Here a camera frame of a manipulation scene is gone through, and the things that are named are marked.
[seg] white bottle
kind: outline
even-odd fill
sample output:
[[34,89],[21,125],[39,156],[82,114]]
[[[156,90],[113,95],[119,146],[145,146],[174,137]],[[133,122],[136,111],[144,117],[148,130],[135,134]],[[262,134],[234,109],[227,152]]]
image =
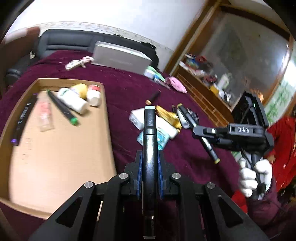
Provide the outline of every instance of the white bottle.
[[229,85],[229,77],[231,76],[231,73],[223,74],[221,79],[219,80],[217,87],[222,90],[225,89]]
[[80,114],[84,114],[88,108],[88,103],[79,97],[74,91],[69,88],[60,88],[57,97],[69,108]]
[[86,94],[86,100],[91,106],[101,104],[101,87],[98,85],[90,85]]

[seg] silver box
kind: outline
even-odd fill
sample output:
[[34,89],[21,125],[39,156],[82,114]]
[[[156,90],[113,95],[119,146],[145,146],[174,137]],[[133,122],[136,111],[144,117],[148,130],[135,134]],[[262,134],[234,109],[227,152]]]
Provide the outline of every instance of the silver box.
[[143,75],[152,60],[140,51],[116,44],[96,42],[92,64]]

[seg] gloved hand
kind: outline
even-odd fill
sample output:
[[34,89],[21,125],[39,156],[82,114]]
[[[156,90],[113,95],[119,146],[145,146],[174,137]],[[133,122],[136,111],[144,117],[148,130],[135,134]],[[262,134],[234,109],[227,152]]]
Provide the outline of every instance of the gloved hand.
[[[246,160],[242,157],[238,161],[239,170],[239,189],[245,197],[250,197],[258,186],[256,173],[246,167]],[[266,184],[266,192],[270,188],[272,178],[272,167],[267,159],[257,162],[254,166],[258,173],[264,174],[264,183]]]

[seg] black cushion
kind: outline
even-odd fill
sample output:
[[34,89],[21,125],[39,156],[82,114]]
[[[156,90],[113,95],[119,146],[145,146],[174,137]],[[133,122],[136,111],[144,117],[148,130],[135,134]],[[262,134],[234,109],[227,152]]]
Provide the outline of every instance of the black cushion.
[[14,66],[7,69],[4,77],[6,86],[14,84],[26,71],[26,69],[38,60],[39,59],[36,57],[30,59],[30,54],[28,54],[22,57]]
[[151,66],[157,68],[158,56],[155,47],[112,34],[92,31],[49,29],[39,38],[36,57],[42,59],[56,50],[78,50],[93,53],[97,41],[112,43],[142,52],[152,60]]

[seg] screw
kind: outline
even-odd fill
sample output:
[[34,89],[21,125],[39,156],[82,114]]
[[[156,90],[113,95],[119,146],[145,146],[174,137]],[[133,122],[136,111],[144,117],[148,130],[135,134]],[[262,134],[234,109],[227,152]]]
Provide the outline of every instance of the screw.
[[91,188],[93,185],[94,185],[94,184],[93,184],[92,182],[86,182],[86,183],[84,184],[84,187],[85,187],[85,188]]
[[128,178],[128,174],[123,172],[123,173],[119,174],[119,178],[126,179],[126,178]]
[[209,188],[209,189],[214,189],[215,188],[215,184],[214,183],[207,183],[207,187]]
[[179,179],[179,178],[181,177],[181,174],[175,172],[175,173],[172,174],[172,177],[173,177],[174,179]]

